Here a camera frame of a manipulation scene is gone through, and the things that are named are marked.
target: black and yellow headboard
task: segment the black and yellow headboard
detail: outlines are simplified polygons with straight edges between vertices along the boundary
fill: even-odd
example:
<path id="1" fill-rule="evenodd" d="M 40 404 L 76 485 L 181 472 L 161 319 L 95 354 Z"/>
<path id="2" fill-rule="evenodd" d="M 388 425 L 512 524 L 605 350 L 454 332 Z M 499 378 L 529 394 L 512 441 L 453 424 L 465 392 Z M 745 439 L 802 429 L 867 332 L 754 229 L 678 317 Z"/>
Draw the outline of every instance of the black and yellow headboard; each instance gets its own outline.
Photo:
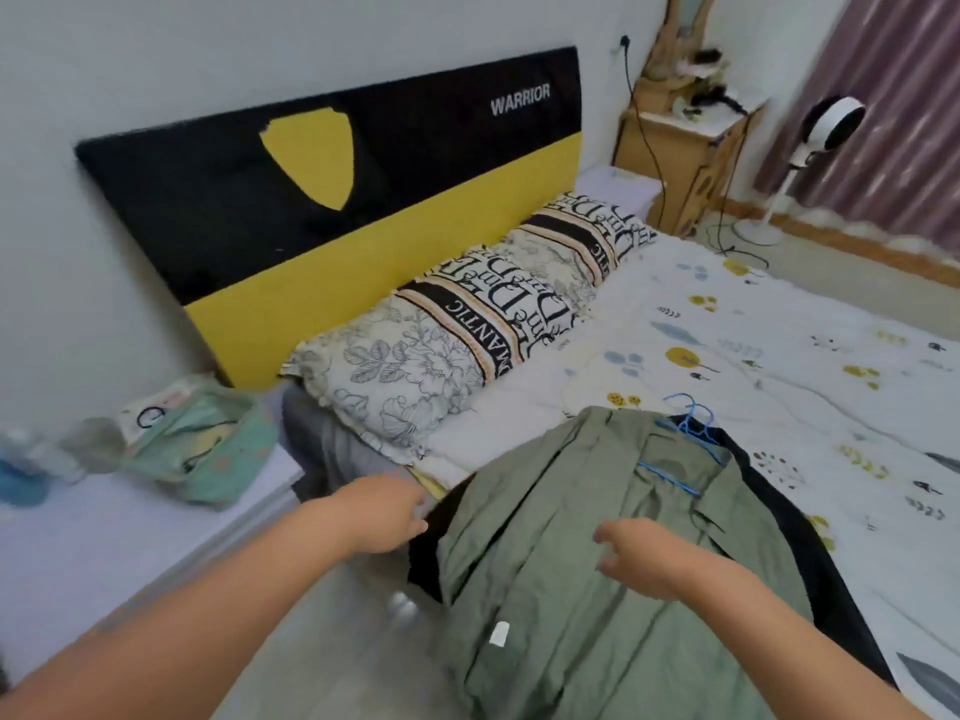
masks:
<path id="1" fill-rule="evenodd" d="M 236 386 L 569 190 L 575 47 L 80 142 Z"/>

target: wall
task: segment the wall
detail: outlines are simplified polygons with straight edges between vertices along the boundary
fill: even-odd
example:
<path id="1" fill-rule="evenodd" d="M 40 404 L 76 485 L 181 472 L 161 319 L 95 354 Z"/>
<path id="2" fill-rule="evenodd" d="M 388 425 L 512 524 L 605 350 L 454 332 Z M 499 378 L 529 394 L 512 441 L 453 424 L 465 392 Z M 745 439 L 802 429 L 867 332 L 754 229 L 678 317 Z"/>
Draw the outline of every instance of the wall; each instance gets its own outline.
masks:
<path id="1" fill-rule="evenodd" d="M 54 432 L 210 356 L 76 167 L 80 139 L 580 49 L 581 165 L 610 159 L 666 0 L 4 0 L 0 424 Z"/>
<path id="2" fill-rule="evenodd" d="M 731 62 L 728 80 L 771 97 L 760 128 L 744 145 L 730 196 L 759 195 L 751 186 L 767 150 L 820 57 L 847 0 L 716 0 L 706 41 Z"/>

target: power cord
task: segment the power cord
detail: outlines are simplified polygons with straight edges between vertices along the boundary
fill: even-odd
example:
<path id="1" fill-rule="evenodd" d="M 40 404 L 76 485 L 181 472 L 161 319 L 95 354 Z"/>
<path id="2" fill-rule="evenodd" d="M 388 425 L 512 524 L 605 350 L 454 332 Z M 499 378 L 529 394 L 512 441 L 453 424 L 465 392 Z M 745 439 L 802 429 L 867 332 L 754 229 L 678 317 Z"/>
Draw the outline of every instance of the power cord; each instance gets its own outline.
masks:
<path id="1" fill-rule="evenodd" d="M 720 253 L 724 257 L 726 257 L 730 253 L 747 255 L 748 257 L 752 257 L 756 260 L 759 260 L 761 263 L 763 263 L 763 270 L 770 270 L 770 261 L 767 260 L 766 258 L 761 257 L 760 255 L 757 255 L 745 249 L 737 249 L 736 245 L 731 245 L 730 247 L 724 247 L 723 239 L 722 239 L 723 229 L 724 229 L 723 218 L 727 214 L 727 200 L 730 198 L 730 188 L 734 184 L 734 177 L 737 175 L 737 168 L 740 163 L 740 155 L 743 154 L 743 147 L 747 143 L 747 132 L 750 131 L 750 124 L 753 122 L 754 116 L 756 115 L 756 113 L 757 111 L 753 111 L 747 116 L 747 122 L 744 124 L 744 129 L 743 129 L 743 137 L 740 139 L 740 145 L 738 146 L 736 150 L 736 156 L 733 159 L 733 170 L 729 173 L 729 179 L 726 180 L 726 191 L 724 192 L 724 195 L 723 195 L 723 203 L 721 203 L 720 205 L 720 220 L 717 224 L 712 224 L 706 228 L 705 230 L 706 243 L 710 246 L 712 250 L 716 251 L 717 253 Z M 738 219 L 733 224 L 727 225 L 727 227 L 729 227 L 730 231 L 734 235 L 736 235 L 738 239 L 742 240 L 748 245 L 753 245 L 754 244 L 753 242 L 750 242 L 749 240 L 744 240 L 744 238 L 737 231 L 737 225 L 739 222 L 740 220 Z M 713 228 L 716 228 L 716 231 L 717 231 L 717 243 L 715 245 L 711 236 L 711 229 Z M 770 245 L 758 245 L 758 247 L 770 247 Z"/>
<path id="2" fill-rule="evenodd" d="M 640 129 L 640 136 L 643 137 L 643 143 L 647 147 L 647 151 L 650 153 L 650 158 L 654 160 L 654 167 L 656 168 L 656 176 L 660 180 L 660 191 L 663 192 L 663 197 L 660 205 L 660 214 L 656 218 L 656 229 L 660 229 L 661 225 L 664 223 L 664 213 L 666 212 L 666 180 L 664 179 L 664 171 L 660 168 L 660 161 L 657 160 L 657 155 L 654 154 L 653 146 L 650 145 L 650 142 L 647 140 L 647 132 L 643 129 L 643 119 L 641 117 L 641 109 L 637 108 L 637 99 L 634 98 L 634 91 L 637 88 L 637 82 L 630 77 L 630 59 L 627 53 L 630 51 L 630 36 L 622 35 L 620 37 L 620 47 L 623 48 L 623 72 L 627 75 L 627 90 L 630 91 L 630 106 L 633 109 L 633 113 L 636 115 L 636 125 Z"/>

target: curtain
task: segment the curtain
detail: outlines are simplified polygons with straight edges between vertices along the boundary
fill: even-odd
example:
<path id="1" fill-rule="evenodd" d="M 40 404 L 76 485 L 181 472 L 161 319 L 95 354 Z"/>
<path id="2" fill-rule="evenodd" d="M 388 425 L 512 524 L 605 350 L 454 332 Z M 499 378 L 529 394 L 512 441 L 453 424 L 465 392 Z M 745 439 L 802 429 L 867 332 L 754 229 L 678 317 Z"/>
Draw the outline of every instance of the curtain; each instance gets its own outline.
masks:
<path id="1" fill-rule="evenodd" d="M 856 96 L 866 119 L 800 172 L 803 207 L 960 253 L 960 0 L 849 0 L 753 186 L 772 194 L 810 108 Z"/>

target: bed sheet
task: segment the bed sheet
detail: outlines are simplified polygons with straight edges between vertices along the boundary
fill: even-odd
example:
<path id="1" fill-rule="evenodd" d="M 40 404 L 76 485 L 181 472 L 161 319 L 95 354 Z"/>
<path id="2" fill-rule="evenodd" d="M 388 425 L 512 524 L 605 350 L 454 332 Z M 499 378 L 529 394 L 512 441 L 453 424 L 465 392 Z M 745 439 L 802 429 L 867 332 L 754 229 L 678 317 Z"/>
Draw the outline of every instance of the bed sheet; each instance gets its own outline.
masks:
<path id="1" fill-rule="evenodd" d="M 584 407 L 693 399 L 809 516 L 900 689 L 960 716 L 960 343 L 692 242 L 630 254 L 567 338 L 430 435 L 423 469 L 453 485 Z"/>

